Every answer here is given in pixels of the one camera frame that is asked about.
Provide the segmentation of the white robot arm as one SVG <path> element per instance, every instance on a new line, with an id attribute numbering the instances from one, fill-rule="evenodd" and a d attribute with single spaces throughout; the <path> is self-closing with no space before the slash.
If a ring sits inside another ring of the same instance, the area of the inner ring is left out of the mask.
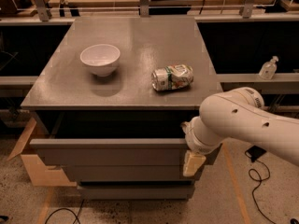
<path id="1" fill-rule="evenodd" d="M 298 166 L 299 119 L 271 114 L 263 106 L 261 94 L 250 87 L 208 96 L 200 104 L 199 115 L 181 124 L 189 147 L 183 175 L 195 175 L 206 156 L 228 137 L 261 147 Z"/>

